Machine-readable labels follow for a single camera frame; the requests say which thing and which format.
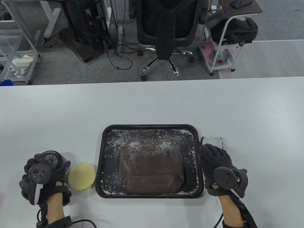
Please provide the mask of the person's right hand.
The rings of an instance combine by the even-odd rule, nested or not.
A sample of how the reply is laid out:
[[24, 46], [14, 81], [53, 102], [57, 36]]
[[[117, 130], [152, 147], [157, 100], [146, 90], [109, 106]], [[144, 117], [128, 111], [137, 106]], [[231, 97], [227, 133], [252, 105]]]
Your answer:
[[246, 169], [233, 166], [229, 154], [224, 149], [208, 143], [200, 146], [199, 155], [205, 176], [204, 185], [210, 195], [229, 195], [236, 201], [245, 197], [248, 186]]

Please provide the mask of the person's left hand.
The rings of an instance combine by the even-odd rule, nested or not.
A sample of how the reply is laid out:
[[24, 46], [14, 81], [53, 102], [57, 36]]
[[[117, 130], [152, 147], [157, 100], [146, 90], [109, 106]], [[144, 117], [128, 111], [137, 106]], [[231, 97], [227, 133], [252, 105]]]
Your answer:
[[50, 196], [62, 193], [62, 204], [66, 206], [71, 197], [71, 191], [65, 186], [70, 165], [57, 151], [35, 154], [24, 166], [25, 174], [19, 182], [22, 196], [30, 204], [42, 207]]

